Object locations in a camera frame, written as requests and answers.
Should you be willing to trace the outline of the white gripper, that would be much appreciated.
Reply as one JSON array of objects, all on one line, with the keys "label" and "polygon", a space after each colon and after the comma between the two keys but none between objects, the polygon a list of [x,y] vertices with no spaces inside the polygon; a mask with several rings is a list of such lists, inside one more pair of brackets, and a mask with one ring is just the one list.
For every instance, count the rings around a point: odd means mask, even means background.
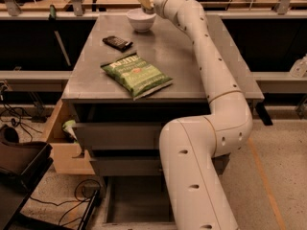
[{"label": "white gripper", "polygon": [[180,0],[138,0],[142,10],[147,14],[156,13],[164,19],[174,19]]}]

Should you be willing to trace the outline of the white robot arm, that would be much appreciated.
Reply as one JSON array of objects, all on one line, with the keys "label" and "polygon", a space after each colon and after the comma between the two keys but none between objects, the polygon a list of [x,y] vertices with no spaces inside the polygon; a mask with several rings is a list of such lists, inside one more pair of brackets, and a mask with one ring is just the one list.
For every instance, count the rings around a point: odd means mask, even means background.
[{"label": "white robot arm", "polygon": [[138,1],[191,39],[210,108],[208,115],[174,119],[160,132],[160,160],[177,230],[240,230],[212,159],[240,148],[250,136],[246,98],[209,35],[199,2]]}]

